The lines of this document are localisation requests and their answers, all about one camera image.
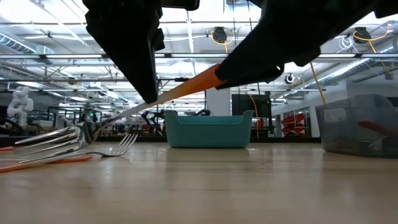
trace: silver fork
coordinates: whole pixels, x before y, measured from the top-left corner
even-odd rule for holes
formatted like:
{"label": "silver fork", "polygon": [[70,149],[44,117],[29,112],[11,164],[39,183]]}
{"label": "silver fork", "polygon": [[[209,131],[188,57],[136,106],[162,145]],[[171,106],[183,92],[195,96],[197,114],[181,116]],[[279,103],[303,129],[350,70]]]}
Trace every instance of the silver fork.
{"label": "silver fork", "polygon": [[53,162],[53,161],[56,161],[59,159],[69,159],[69,158],[84,156],[84,155],[88,155],[88,154],[98,154],[98,155],[101,155],[102,157],[118,157],[118,156],[124,155],[126,152],[128,152],[132,148],[132,145],[135,143],[137,137],[138,137],[138,134],[127,134],[122,139],[122,141],[119,143],[119,145],[115,149],[113,149],[110,153],[89,151],[89,152],[81,152],[81,153],[76,153],[76,154],[66,154],[66,155],[61,155],[58,157],[55,156],[55,157],[51,157],[51,158],[39,157],[39,158],[35,158],[35,159],[20,161],[19,163],[20,164],[35,163],[35,162],[48,163],[48,162]]}
{"label": "silver fork", "polygon": [[93,144],[97,140],[98,136],[100,135],[100,132],[105,127],[109,126],[110,124],[113,124],[115,121],[117,121],[125,116],[129,116],[130,114],[137,113],[140,110],[146,109],[146,108],[156,105],[156,104],[157,104],[157,102],[151,103],[149,105],[146,103],[143,103],[134,108],[131,108],[122,113],[119,113],[116,116],[108,118],[106,121],[103,121],[101,123],[93,123],[91,121],[85,121],[85,122],[76,124],[74,126],[70,126],[67,128],[59,129],[57,131],[53,131],[51,133],[46,133],[46,134],[42,134],[40,136],[35,136],[35,137],[29,138],[29,139],[21,140],[21,141],[16,142],[15,144],[18,145],[18,144],[25,144],[25,143],[30,143],[30,142],[34,142],[34,141],[41,141],[41,142],[26,146],[26,147],[19,148],[19,149],[17,149],[18,151],[23,150],[23,149],[30,149],[32,147],[37,147],[37,146],[48,146],[49,144],[56,144],[54,146],[45,147],[44,149],[40,149],[38,151],[21,154],[20,156],[27,156],[27,155],[31,155],[31,154],[35,154],[35,153],[39,153],[39,152],[50,151],[53,149],[58,149],[60,147],[68,147],[67,149],[62,150],[60,152],[47,154],[45,156],[38,157],[35,159],[28,159],[23,162],[32,162],[32,161],[37,161],[40,159],[49,159],[49,158],[53,158],[53,157],[57,157],[57,156],[62,156],[65,154],[76,152],[80,149],[83,149],[83,148]]}

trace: yellow cable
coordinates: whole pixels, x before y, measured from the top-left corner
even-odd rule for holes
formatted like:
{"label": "yellow cable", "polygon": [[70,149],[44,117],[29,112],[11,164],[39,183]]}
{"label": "yellow cable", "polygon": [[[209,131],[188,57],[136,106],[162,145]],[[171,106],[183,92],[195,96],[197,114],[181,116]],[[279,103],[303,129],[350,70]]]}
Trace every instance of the yellow cable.
{"label": "yellow cable", "polygon": [[389,32],[388,32],[389,29],[390,29],[390,26],[387,26],[387,31],[386,31],[386,33],[385,33],[383,36],[378,37],[378,38],[375,38],[375,39],[365,39],[365,38],[357,37],[357,36],[355,36],[355,34],[358,33],[358,32],[356,32],[356,31],[354,32],[353,35],[354,35],[354,37],[357,38],[358,40],[375,41],[375,40],[380,40],[380,39],[382,39],[382,38],[385,38],[386,35],[389,33]]}
{"label": "yellow cable", "polygon": [[[257,105],[256,105],[256,102],[254,101],[254,99],[253,99],[253,97],[250,95],[250,94],[248,94],[249,96],[250,96],[250,99],[253,101],[253,103],[254,103],[254,110],[256,111],[256,118],[258,118],[259,117],[259,115],[258,115],[258,113],[257,113]],[[256,122],[257,123],[257,138],[259,137],[259,122],[257,121]]]}
{"label": "yellow cable", "polygon": [[[373,46],[373,44],[372,44],[371,41],[369,41],[369,44],[371,45],[373,52],[374,52],[375,54],[377,54],[377,51],[376,51],[376,49],[374,48],[374,46]],[[394,77],[393,74],[390,72],[390,70],[387,68],[386,64],[384,64],[384,62],[381,62],[381,64],[383,65],[383,67],[384,67],[384,69],[386,70],[386,72],[387,72],[391,77]]]}
{"label": "yellow cable", "polygon": [[315,82],[317,83],[318,90],[319,90],[319,93],[321,94],[323,104],[325,104],[325,103],[326,103],[325,96],[323,96],[322,88],[321,88],[321,86],[319,85],[317,73],[315,72],[315,69],[313,68],[312,62],[310,62],[310,65],[311,65],[311,70],[312,70],[313,78],[315,79]]}
{"label": "yellow cable", "polygon": [[225,46],[225,53],[228,53],[228,47],[227,47],[227,45],[230,44],[230,43],[232,43],[232,41],[233,41],[234,39],[232,39],[232,40],[229,41],[228,43],[223,43],[223,44],[221,44],[221,43],[217,42],[217,41],[214,39],[213,33],[214,33],[214,31],[211,31],[210,36],[211,36],[211,38],[213,39],[214,43],[220,44],[220,45],[224,45],[224,46]]}

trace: clear plastic bin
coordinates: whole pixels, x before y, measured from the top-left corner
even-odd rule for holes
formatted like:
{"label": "clear plastic bin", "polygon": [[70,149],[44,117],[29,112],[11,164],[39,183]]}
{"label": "clear plastic bin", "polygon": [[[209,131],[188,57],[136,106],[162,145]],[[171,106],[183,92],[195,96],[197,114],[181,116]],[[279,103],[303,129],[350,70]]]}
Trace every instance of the clear plastic bin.
{"label": "clear plastic bin", "polygon": [[359,95],[315,109],[326,151],[398,157],[398,110],[387,98]]}

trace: teal bin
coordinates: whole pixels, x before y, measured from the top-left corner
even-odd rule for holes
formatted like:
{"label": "teal bin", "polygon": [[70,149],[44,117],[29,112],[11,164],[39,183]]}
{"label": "teal bin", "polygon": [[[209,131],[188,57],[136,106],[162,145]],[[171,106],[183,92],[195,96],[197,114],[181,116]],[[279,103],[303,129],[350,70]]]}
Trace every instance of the teal bin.
{"label": "teal bin", "polygon": [[177,116],[174,111],[165,111],[167,140],[172,147],[244,148],[250,142],[253,113]]}

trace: table surface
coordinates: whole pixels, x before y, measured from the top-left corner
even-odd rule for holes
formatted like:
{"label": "table surface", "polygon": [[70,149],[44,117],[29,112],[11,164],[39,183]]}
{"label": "table surface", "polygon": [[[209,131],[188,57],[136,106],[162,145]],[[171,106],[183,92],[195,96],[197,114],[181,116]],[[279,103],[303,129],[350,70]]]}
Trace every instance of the table surface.
{"label": "table surface", "polygon": [[395,224],[397,191],[397,160],[320,144],[136,143],[123,157],[0,174],[0,222]]}

